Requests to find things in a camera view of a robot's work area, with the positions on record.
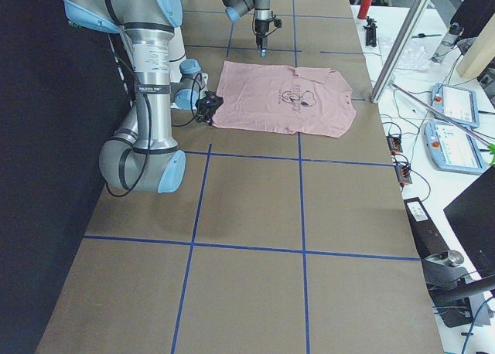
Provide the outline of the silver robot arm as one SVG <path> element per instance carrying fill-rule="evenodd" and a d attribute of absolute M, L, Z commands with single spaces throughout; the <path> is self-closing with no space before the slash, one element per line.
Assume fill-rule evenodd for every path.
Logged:
<path fill-rule="evenodd" d="M 251 30 L 261 57 L 266 57 L 268 37 L 282 26 L 282 22 L 271 10 L 271 0 L 221 0 L 225 14 L 232 24 L 253 11 Z"/>
<path fill-rule="evenodd" d="M 134 80 L 135 102 L 104 143 L 99 166 L 109 193 L 175 192 L 186 155 L 172 136 L 172 104 L 194 106 L 206 85 L 197 61 L 180 57 L 181 0 L 63 0 L 67 18 L 118 34 Z"/>

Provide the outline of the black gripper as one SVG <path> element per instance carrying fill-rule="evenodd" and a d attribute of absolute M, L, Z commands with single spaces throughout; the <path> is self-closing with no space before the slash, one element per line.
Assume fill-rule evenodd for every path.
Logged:
<path fill-rule="evenodd" d="M 266 57 L 268 46 L 268 32 L 270 29 L 270 19 L 255 19 L 254 20 L 254 34 L 256 38 L 257 49 L 260 50 L 260 56 Z"/>
<path fill-rule="evenodd" d="M 196 122 L 206 123 L 209 126 L 214 124 L 213 116 L 218 108 L 208 108 L 204 103 L 204 98 L 196 102 Z"/>

